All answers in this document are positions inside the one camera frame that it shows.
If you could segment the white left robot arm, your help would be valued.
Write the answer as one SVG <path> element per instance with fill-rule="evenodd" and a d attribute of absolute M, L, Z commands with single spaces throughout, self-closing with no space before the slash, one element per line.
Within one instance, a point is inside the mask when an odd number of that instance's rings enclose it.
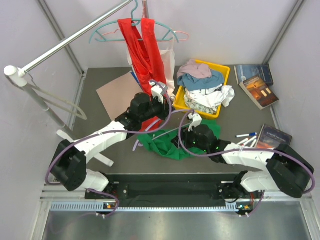
<path fill-rule="evenodd" d="M 104 174 L 88 169 L 87 163 L 109 147 L 144 134 L 143 122 L 155 117 L 168 122 L 171 114 L 172 103 L 166 92 L 138 93 L 131 106 L 106 127 L 76 141 L 61 141 L 47 173 L 57 179 L 56 185 L 63 185 L 69 192 L 86 189 L 109 198 L 113 185 Z"/>

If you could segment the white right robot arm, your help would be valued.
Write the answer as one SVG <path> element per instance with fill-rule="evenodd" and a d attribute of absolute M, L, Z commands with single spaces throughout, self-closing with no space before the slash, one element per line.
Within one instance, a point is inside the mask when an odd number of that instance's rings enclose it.
<path fill-rule="evenodd" d="M 209 158 L 218 164 L 244 166 L 253 171 L 240 172 L 231 189 L 239 198 L 256 191 L 280 191 L 299 199 L 316 186 L 315 169 L 292 147 L 254 148 L 218 139 L 205 124 L 178 128 L 178 144 L 187 152 L 203 151 L 197 157 Z"/>

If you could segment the lavender plastic hanger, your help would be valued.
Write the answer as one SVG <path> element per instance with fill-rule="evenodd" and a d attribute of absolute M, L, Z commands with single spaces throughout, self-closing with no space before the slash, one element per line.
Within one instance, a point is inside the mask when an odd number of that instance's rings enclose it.
<path fill-rule="evenodd" d="M 181 112 L 183 112 L 183 110 L 182 109 L 180 109 L 180 110 L 174 110 L 173 112 L 172 112 L 172 114 L 175 114 L 175 113 L 181 113 Z M 156 125 L 159 121 L 161 121 L 159 118 L 156 118 L 156 120 L 154 120 L 144 131 L 145 132 L 148 132 L 154 125 Z M 132 151 L 133 152 L 135 152 L 136 151 L 136 149 L 137 149 L 137 147 L 138 147 L 138 145 L 139 145 L 139 140 L 137 139 L 136 140 L 136 142 L 134 143 L 134 145 L 133 145 L 133 148 L 132 148 Z"/>

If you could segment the green tank top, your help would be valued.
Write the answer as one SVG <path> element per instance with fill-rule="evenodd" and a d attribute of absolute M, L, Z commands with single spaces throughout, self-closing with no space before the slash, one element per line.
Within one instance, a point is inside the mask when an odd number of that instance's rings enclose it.
<path fill-rule="evenodd" d="M 221 126 L 215 120 L 202 120 L 202 124 L 207 125 L 214 135 L 219 138 L 221 134 Z M 137 140 L 149 152 L 155 152 L 163 158 L 181 161 L 186 158 L 194 157 L 186 152 L 182 147 L 176 147 L 172 140 L 178 136 L 178 129 L 168 130 L 161 129 L 151 134 L 140 134 Z M 205 151 L 192 147 L 189 149 L 194 154 L 203 155 Z"/>

